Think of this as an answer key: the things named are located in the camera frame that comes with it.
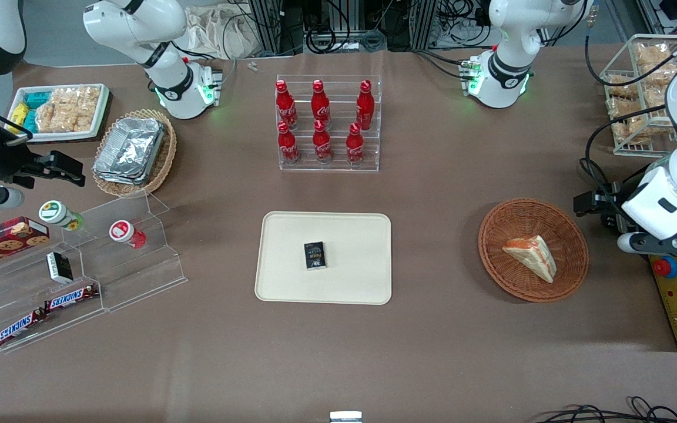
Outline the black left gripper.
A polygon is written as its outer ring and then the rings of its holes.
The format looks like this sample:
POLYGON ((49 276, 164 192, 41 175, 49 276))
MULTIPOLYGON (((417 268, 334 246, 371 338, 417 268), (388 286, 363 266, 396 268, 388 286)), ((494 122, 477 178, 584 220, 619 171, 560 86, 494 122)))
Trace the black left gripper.
POLYGON ((576 217, 584 217, 597 213, 602 227, 615 233, 626 233, 626 219, 617 211, 620 209, 618 195, 621 188, 621 182, 612 182, 604 184, 602 188, 575 196, 573 198, 574 214, 576 217))

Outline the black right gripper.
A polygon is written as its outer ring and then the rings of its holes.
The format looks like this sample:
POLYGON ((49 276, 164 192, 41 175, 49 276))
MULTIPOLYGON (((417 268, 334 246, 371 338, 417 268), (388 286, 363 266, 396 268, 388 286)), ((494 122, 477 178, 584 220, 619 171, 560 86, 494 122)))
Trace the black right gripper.
POLYGON ((40 179, 65 180, 78 187, 84 187, 83 163, 62 152, 49 152, 49 168, 27 147, 24 137, 14 136, 0 128, 0 182, 15 184, 26 189, 34 187, 35 177, 40 179))

